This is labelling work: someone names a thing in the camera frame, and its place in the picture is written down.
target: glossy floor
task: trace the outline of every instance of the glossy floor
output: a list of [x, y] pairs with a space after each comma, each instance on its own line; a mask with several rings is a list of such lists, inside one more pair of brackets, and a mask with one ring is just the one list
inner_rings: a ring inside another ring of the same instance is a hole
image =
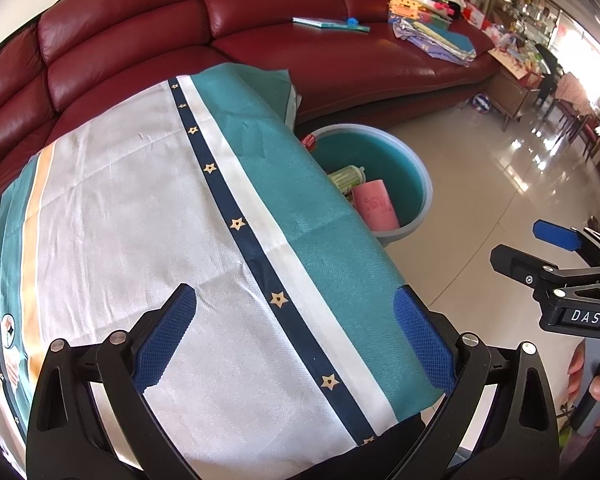
[[[422, 159], [433, 183], [433, 202], [416, 232], [387, 251], [424, 303], [442, 312], [458, 332], [477, 333], [488, 345], [538, 346], [557, 405], [578, 338], [547, 333], [531, 290], [496, 274], [491, 250], [506, 244], [553, 262], [580, 267], [580, 258], [536, 240], [532, 225], [545, 219], [582, 227], [600, 219], [600, 177], [583, 145], [556, 144], [552, 120], [535, 113], [501, 130], [495, 110], [450, 108], [391, 129]], [[473, 447], [490, 397], [483, 399], [464, 445]]]

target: pink package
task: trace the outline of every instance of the pink package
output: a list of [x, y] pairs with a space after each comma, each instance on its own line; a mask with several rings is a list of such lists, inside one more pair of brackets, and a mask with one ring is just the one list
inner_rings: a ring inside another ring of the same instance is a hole
[[372, 231], [392, 231], [400, 227], [394, 205], [382, 180], [372, 180], [351, 189], [353, 206]]

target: human hand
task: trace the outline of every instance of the human hand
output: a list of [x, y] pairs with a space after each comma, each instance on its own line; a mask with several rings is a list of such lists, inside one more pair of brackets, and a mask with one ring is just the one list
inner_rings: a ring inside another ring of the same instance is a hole
[[[584, 341], [582, 341], [573, 352], [571, 358], [571, 364], [567, 373], [569, 374], [569, 384], [567, 386], [567, 392], [569, 394], [569, 404], [578, 397], [578, 391], [580, 390], [580, 383], [582, 382], [582, 373], [584, 369]], [[600, 402], [600, 375], [594, 377], [589, 385], [589, 393], [591, 397]]]

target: teal bucket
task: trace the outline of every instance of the teal bucket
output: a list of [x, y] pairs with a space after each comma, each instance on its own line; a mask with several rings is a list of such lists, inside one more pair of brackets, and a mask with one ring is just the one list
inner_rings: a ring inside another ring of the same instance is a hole
[[362, 124], [332, 124], [313, 133], [314, 159], [327, 173], [348, 165], [365, 168], [366, 180], [382, 180], [394, 204], [399, 229], [374, 231], [386, 247], [413, 233], [431, 206], [433, 188], [427, 169], [406, 144]]

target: window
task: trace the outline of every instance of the window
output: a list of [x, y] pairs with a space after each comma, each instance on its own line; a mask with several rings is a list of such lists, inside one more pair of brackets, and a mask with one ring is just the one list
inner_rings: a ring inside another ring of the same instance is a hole
[[600, 44], [565, 13], [560, 14], [557, 31], [549, 45], [565, 73], [576, 76], [595, 103], [600, 97]]

